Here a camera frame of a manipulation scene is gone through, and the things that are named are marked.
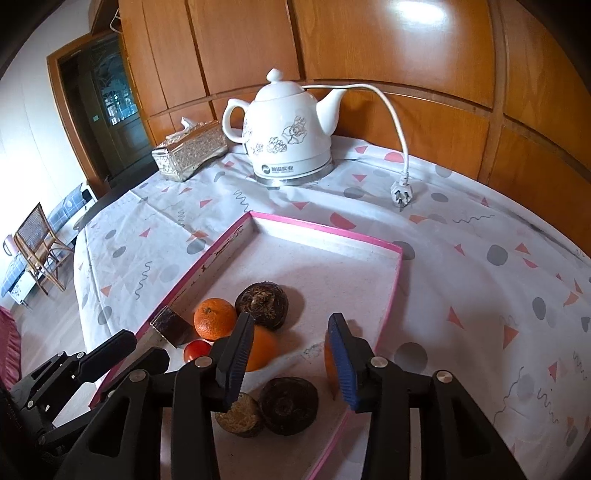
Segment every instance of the blue checkered cloth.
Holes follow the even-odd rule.
[[[86,204],[80,187],[82,187],[82,184],[72,190],[47,216],[47,221],[54,232],[59,231]],[[2,282],[0,296],[4,297],[6,293],[12,290],[14,284],[21,278],[26,267],[27,261],[25,258],[20,253],[17,254],[8,266],[4,281]]]

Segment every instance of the pink tray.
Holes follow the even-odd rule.
[[[311,381],[319,393],[316,421],[290,437],[264,430],[253,439],[213,430],[222,480],[300,480],[314,478],[345,423],[347,405],[333,400],[324,370],[324,334],[330,314],[342,312],[354,335],[375,348],[389,318],[402,250],[359,233],[266,213],[249,212],[225,232],[170,291],[154,314],[169,305],[192,323],[193,311],[209,297],[233,303],[247,286],[273,281],[287,293],[290,307],[277,331],[281,355],[267,367],[247,373],[242,391],[258,398],[271,378],[295,375]],[[183,365],[175,349],[150,327],[137,333],[135,352],[106,377],[113,378],[149,347],[170,355],[170,369]],[[163,415],[161,477],[170,477],[170,415]]]

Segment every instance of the white wall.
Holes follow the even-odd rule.
[[[66,0],[0,79],[0,242],[41,202],[46,213],[85,181],[57,113],[47,56],[89,31],[90,0]],[[0,280],[10,257],[0,251]],[[11,307],[9,295],[0,304]]]

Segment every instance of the chair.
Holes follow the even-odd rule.
[[[42,276],[49,279],[61,291],[66,289],[57,278],[57,269],[73,252],[73,249],[57,237],[43,213],[41,203],[37,204],[17,229],[14,241],[27,261],[27,270],[45,295],[47,295],[47,290],[41,285]],[[60,259],[56,250],[66,251],[66,254]]]

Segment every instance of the white power cord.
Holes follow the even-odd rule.
[[[400,179],[398,182],[394,182],[390,188],[390,193],[392,194],[392,200],[398,207],[406,207],[406,205],[408,205],[413,198],[413,189],[408,183],[408,147],[406,145],[406,139],[404,138],[402,126],[400,125],[400,120],[398,119],[398,115],[396,114],[396,110],[394,109],[392,103],[390,100],[388,100],[388,97],[386,97],[379,88],[367,83],[354,83],[352,85],[304,85],[303,88],[337,88],[344,90],[349,90],[352,88],[365,88],[376,93],[382,99],[388,108],[390,115],[392,116],[392,120],[394,120],[396,132],[398,134],[398,138],[400,139],[400,144],[402,145],[402,158],[404,159],[404,165],[402,167]]]

